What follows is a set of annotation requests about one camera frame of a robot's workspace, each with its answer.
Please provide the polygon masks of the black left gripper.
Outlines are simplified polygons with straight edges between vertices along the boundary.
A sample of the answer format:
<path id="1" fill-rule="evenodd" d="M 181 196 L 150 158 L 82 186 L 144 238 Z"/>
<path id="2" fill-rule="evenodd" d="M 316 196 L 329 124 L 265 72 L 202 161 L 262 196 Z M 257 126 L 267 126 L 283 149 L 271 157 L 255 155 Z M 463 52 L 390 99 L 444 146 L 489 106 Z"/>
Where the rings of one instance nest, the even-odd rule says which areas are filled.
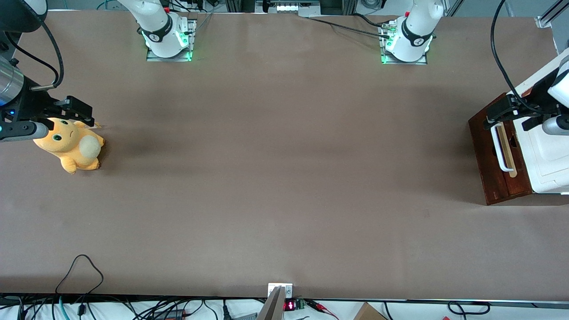
<path id="1" fill-rule="evenodd" d="M 551 87 L 557 77 L 557 71 L 552 71 L 539 80 L 530 83 L 530 86 L 524 86 L 518 89 L 520 97 L 526 103 L 541 112 L 542 114 L 553 115 L 557 112 L 557 100 L 549 95 L 548 89 Z M 520 103 L 514 95 L 503 95 L 493 101 L 485 108 L 485 130 L 499 124 L 500 122 L 509 121 L 515 118 L 514 111 L 518 111 Z M 525 132 L 542 125 L 542 117 L 529 117 L 522 122 L 522 129 Z"/>

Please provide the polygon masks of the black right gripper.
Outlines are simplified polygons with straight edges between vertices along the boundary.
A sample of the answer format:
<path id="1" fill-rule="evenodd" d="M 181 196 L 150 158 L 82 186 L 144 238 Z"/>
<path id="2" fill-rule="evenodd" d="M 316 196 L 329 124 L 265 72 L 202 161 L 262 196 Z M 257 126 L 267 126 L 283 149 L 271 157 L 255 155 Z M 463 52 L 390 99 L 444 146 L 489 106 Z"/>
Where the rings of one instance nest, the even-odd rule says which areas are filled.
<path id="1" fill-rule="evenodd" d="M 33 91 L 34 85 L 26 76 L 1 81 L 1 129 L 53 129 L 50 117 L 95 126 L 91 105 L 73 96 L 57 101 L 46 91 Z"/>

